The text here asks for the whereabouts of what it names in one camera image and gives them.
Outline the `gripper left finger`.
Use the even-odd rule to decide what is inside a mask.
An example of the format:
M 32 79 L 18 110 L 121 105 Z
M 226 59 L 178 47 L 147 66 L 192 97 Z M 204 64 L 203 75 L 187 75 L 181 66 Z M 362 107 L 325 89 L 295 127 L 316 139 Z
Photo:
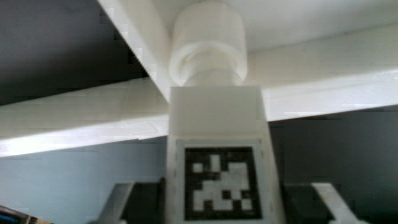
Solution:
M 96 220 L 89 224 L 128 224 L 123 217 L 135 183 L 117 183 Z

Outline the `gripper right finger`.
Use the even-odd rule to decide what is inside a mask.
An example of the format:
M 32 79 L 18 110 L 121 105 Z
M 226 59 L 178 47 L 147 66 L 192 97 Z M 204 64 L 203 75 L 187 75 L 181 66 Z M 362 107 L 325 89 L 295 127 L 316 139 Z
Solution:
M 313 183 L 311 186 L 332 214 L 329 224 L 371 224 L 357 218 L 332 184 Z

